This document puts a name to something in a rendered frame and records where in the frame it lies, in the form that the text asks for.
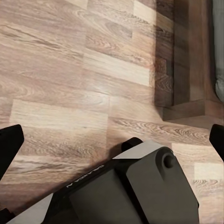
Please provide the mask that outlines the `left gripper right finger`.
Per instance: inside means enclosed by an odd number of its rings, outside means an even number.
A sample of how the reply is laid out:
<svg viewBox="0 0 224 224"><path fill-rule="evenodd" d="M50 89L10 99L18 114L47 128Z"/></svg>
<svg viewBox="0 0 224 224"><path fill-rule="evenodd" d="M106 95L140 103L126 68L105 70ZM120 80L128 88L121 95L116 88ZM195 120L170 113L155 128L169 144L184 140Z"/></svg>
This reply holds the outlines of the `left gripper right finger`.
<svg viewBox="0 0 224 224"><path fill-rule="evenodd" d="M211 144L224 161L224 126L214 124L210 131L210 138Z"/></svg>

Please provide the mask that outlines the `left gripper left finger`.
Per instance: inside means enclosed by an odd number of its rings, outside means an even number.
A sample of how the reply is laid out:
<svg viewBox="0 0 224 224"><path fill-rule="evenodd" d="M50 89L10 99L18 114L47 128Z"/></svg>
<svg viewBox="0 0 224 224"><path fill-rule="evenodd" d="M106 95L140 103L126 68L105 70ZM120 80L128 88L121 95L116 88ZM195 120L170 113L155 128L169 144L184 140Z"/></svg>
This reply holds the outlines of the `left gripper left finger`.
<svg viewBox="0 0 224 224"><path fill-rule="evenodd" d="M24 143L20 124L0 129L0 180Z"/></svg>

